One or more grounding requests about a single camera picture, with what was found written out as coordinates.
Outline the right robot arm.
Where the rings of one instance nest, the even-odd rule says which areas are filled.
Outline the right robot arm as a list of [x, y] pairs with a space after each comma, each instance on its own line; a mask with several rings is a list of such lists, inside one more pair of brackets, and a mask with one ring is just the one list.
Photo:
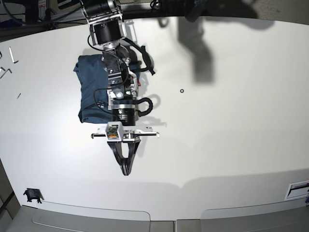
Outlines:
[[80, 56], [75, 73], [81, 84], [81, 122], [101, 124], [92, 138], [105, 137], [122, 173], [129, 175], [142, 136], [139, 118], [153, 110], [151, 99], [139, 98], [142, 69], [129, 52], [135, 43], [126, 37], [123, 14], [116, 0], [83, 0], [81, 9], [90, 34], [87, 42], [96, 55]]

